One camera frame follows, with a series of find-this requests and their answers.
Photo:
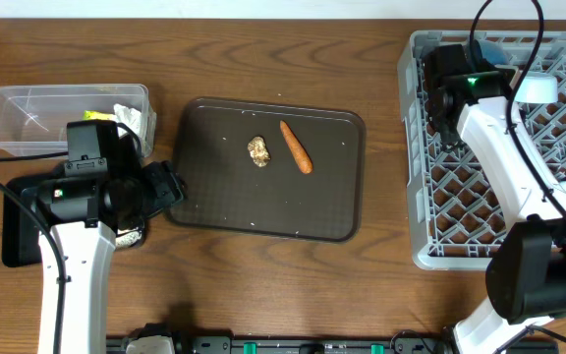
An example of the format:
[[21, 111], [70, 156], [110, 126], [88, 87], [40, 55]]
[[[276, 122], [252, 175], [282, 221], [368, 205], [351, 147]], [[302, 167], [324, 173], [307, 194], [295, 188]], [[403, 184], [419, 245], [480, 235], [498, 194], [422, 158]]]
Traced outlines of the dark brown serving tray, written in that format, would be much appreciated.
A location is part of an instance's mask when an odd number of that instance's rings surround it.
[[[285, 121], [309, 155], [304, 174], [283, 138]], [[256, 136], [270, 161], [248, 152]], [[181, 226], [343, 243], [358, 231], [366, 125], [357, 114], [203, 97], [181, 116], [173, 165], [186, 199], [167, 211]]]

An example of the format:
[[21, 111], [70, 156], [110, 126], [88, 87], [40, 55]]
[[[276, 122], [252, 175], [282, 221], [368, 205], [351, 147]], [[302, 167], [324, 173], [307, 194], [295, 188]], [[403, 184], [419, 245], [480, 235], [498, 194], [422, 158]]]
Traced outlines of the light blue bowl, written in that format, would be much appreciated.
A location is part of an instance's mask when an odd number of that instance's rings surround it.
[[547, 73], [528, 72], [515, 95], [515, 100], [528, 104], [549, 104], [558, 100], [557, 79]]

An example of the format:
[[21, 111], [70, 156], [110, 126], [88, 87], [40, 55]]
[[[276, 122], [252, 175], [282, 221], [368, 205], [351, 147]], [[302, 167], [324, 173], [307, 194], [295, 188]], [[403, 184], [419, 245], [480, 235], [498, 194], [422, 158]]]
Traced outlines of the orange carrot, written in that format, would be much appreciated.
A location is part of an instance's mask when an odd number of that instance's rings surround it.
[[280, 121], [279, 128], [300, 171], [304, 174], [312, 173], [313, 166], [311, 159], [289, 125], [285, 121]]

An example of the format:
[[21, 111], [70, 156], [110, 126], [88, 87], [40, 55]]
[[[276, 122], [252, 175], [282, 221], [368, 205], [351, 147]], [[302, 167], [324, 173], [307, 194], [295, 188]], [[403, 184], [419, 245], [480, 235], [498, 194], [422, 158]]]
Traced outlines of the white tissue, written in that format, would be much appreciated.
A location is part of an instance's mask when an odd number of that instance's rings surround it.
[[113, 120], [117, 123], [123, 123], [138, 136], [142, 133], [142, 113], [136, 108], [114, 104]]

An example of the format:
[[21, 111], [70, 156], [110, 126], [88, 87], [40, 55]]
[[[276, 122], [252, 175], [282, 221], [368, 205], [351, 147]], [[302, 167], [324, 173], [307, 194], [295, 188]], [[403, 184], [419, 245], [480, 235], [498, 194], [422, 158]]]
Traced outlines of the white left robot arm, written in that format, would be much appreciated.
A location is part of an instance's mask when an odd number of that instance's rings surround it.
[[107, 291], [118, 233], [185, 198], [168, 161], [115, 173], [30, 177], [24, 204], [47, 227], [37, 233], [43, 274], [38, 350], [103, 353]]

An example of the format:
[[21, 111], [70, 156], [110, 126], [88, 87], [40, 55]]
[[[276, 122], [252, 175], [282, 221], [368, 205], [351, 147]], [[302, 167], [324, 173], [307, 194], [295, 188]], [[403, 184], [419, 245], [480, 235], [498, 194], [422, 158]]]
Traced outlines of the dark blue plate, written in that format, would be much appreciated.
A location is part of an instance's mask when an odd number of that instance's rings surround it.
[[493, 66], [508, 65], [509, 59], [503, 48], [496, 42], [479, 39], [475, 41], [475, 57], [479, 61], [485, 61]]

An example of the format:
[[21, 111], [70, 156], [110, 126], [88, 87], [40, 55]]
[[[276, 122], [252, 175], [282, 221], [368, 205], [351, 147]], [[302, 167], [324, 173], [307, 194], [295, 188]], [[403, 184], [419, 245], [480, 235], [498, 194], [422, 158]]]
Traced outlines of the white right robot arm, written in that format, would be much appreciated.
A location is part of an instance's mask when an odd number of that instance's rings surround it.
[[517, 87], [494, 69], [427, 76], [431, 125], [475, 154], [501, 207], [507, 235], [487, 266], [487, 296], [447, 333], [441, 353], [503, 353], [566, 317], [566, 185], [529, 137]]

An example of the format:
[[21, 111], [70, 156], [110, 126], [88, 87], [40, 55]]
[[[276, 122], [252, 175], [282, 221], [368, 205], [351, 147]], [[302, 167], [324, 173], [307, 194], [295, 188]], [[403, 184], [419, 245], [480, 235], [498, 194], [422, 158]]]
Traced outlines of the brown food scrap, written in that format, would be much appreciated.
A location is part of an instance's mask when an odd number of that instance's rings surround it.
[[265, 140], [256, 136], [248, 143], [248, 152], [257, 167], [265, 167], [270, 161], [270, 154], [266, 148]]

